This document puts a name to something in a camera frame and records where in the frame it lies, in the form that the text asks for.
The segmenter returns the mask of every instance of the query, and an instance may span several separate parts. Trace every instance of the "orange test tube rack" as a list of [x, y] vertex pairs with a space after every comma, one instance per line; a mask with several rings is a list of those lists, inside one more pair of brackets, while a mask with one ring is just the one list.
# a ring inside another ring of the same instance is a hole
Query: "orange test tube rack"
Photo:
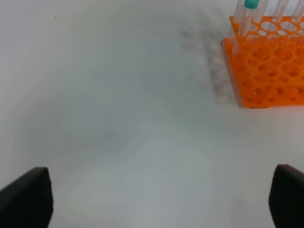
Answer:
[[224, 49], [244, 107], [304, 105], [304, 17], [299, 23], [290, 16], [280, 23], [272, 19], [252, 21], [248, 34], [239, 36], [239, 24], [230, 17], [239, 51], [233, 54], [229, 38]]

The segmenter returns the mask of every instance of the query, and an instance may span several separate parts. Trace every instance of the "white surface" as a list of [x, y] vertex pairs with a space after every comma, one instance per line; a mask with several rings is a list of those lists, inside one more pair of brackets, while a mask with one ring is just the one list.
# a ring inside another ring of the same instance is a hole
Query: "white surface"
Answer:
[[304, 108], [228, 96], [235, 5], [1, 1], [0, 188], [48, 166], [51, 228], [273, 228], [276, 165], [304, 168]]

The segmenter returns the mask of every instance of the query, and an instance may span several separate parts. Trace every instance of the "test tube cap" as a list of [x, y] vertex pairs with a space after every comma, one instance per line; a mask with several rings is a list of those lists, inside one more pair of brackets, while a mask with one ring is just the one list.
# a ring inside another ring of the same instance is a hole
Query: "test tube cap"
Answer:
[[245, 0], [244, 6], [247, 9], [256, 9], [258, 5], [258, 0]]

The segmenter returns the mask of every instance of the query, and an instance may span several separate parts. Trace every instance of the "test tube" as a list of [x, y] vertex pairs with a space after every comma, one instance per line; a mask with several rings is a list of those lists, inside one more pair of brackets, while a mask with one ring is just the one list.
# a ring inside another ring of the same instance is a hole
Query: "test tube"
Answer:
[[[234, 14], [233, 14], [233, 22], [235, 22], [235, 23], [239, 23], [240, 20], [241, 20], [241, 16], [243, 15], [244, 10], [245, 10], [244, 2], [245, 2], [245, 0], [238, 0], [237, 1], [237, 6], [236, 6], [236, 9], [235, 9]], [[235, 39], [234, 30], [231, 27], [230, 31], [229, 31], [229, 35], [228, 35], [229, 43], [232, 44], [234, 39]]]
[[304, 14], [304, 0], [299, 0], [293, 13], [292, 21], [295, 23], [299, 23], [302, 19], [303, 14]]
[[237, 33], [240, 36], [246, 36], [250, 30], [252, 17], [254, 15], [255, 9], [258, 6], [259, 0], [245, 0], [244, 3], [244, 13], [241, 17], [241, 22]]
[[276, 23], [281, 22], [284, 12], [287, 8], [288, 2], [289, 2], [289, 0], [279, 0], [277, 6], [275, 8], [275, 13], [273, 15], [273, 22], [276, 22]]
[[268, 0], [260, 0], [257, 6], [257, 9], [253, 15], [253, 21], [256, 23], [260, 23], [262, 16], [264, 15], [264, 12], [266, 10], [268, 4]]

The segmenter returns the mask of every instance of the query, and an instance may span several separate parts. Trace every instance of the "rack hole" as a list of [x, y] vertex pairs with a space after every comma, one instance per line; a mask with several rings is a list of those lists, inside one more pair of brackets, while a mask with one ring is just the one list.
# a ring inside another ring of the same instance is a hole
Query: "rack hole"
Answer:
[[304, 94], [304, 89], [303, 89], [303, 88], [297, 87], [297, 88], [296, 88], [296, 91], [297, 91], [297, 93], [299, 93], [299, 94]]
[[288, 39], [292, 42], [295, 42], [295, 43], [300, 43], [301, 42], [301, 38], [300, 38], [299, 35], [289, 35]]
[[262, 91], [260, 89], [255, 89], [254, 90], [254, 94], [257, 95], [257, 96], [259, 96], [259, 95], [262, 94]]
[[278, 48], [274, 51], [274, 54], [282, 60], [290, 60], [292, 58], [292, 53], [287, 49]]
[[257, 33], [262, 37], [265, 37], [267, 35], [267, 33], [263, 30], [259, 30]]
[[268, 40], [272, 40], [272, 41], [274, 41], [274, 40], [278, 40], [278, 41], [279, 41], [280, 36], [279, 36], [279, 35], [274, 35], [274, 34], [272, 34], [272, 35], [269, 35], [269, 36], [267, 37], [267, 39], [268, 39]]
[[263, 22], [262, 28], [266, 31], [274, 32], [277, 31], [277, 26], [271, 22]]
[[250, 25], [250, 28], [249, 28], [249, 32], [255, 32], [257, 31], [257, 26], [255, 24], [252, 24]]
[[279, 94], [279, 95], [282, 95], [282, 94], [283, 94], [283, 89], [277, 88], [275, 91], [276, 91], [276, 93]]
[[300, 69], [293, 63], [287, 63], [282, 66], [282, 71], [292, 77], [300, 75]]
[[292, 22], [287, 22], [287, 21], [282, 22], [282, 23], [281, 23], [281, 27], [282, 27], [284, 30], [286, 30], [286, 31], [291, 31], [291, 32], [294, 32], [294, 31], [297, 30], [297, 26], [296, 26], [294, 23], [292, 23]]
[[256, 66], [258, 64], [258, 60], [256, 58], [251, 58], [251, 59], [248, 60], [248, 63], [250, 65]]
[[295, 54], [296, 54], [297, 56], [299, 56], [300, 58], [304, 58], [304, 48], [297, 48], [297, 49], [295, 50]]
[[287, 35], [287, 32], [285, 32], [284, 30], [278, 30], [278, 34], [280, 36], [286, 36]]
[[261, 71], [264, 75], [268, 75], [270, 77], [274, 77], [277, 74], [276, 66], [268, 63], [260, 65], [258, 67], [258, 70]]
[[253, 42], [253, 41], [255, 41], [255, 40], [258, 40], [260, 37], [259, 36], [257, 36], [257, 35], [249, 35], [248, 37], [247, 37], [247, 41], [248, 42]]
[[281, 82], [287, 83], [289, 81], [288, 77], [286, 76], [281, 76], [280, 77]]
[[254, 50], [252, 55], [260, 60], [268, 60], [271, 57], [270, 53], [263, 48]]

